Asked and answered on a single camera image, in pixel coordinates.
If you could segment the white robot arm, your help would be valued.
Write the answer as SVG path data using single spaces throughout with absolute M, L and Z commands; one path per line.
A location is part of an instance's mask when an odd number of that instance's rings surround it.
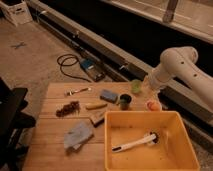
M 192 46 L 164 50 L 160 55 L 160 63 L 148 74 L 150 87 L 154 90 L 161 89 L 177 77 L 213 110 L 213 77 L 195 65 L 197 60 L 198 52 Z

